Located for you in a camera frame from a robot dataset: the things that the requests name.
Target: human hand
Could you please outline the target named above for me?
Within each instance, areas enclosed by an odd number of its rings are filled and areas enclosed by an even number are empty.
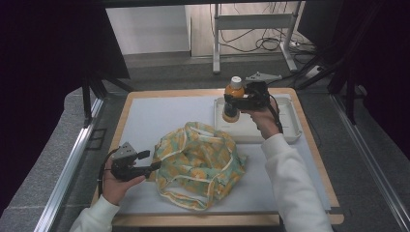
[[[126,195],[126,192],[131,187],[138,185],[145,180],[145,176],[135,177],[127,182],[115,179],[111,173],[112,159],[108,159],[105,164],[105,171],[103,175],[103,189],[102,196],[109,203],[119,205],[120,201]]]
[[[277,104],[271,99],[272,108],[278,112]],[[242,113],[247,113],[250,115],[252,121],[259,128],[260,133],[264,139],[268,139],[273,135],[279,133],[279,128],[275,122],[275,118],[272,115],[268,107],[261,110],[241,110]]]

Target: white tray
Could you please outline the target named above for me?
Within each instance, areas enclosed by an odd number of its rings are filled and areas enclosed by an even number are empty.
[[[293,143],[302,135],[302,127],[296,115],[293,102],[288,95],[274,96],[279,106],[279,118],[283,135],[288,143]],[[237,143],[261,143],[264,141],[255,123],[248,114],[241,113],[238,122],[227,123],[222,119],[224,98],[215,100],[215,124],[217,130],[229,133]]]

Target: white wall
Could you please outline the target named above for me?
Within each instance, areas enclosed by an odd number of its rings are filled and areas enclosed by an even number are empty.
[[[185,6],[106,10],[123,55],[189,51]]]

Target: white shirt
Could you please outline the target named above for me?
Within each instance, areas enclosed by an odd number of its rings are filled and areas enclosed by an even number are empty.
[[[92,207],[84,209],[75,220],[71,232],[112,231],[112,219],[120,210],[119,206],[109,203],[103,196]]]
[[[333,231],[298,151],[286,143],[281,133],[265,140],[262,150],[286,231]]]

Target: cloth bag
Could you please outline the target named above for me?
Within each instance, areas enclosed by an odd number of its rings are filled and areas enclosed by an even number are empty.
[[[161,160],[155,173],[160,195],[196,211],[223,199],[245,173],[246,157],[238,155],[230,135],[198,122],[188,122],[164,136],[154,159]]]

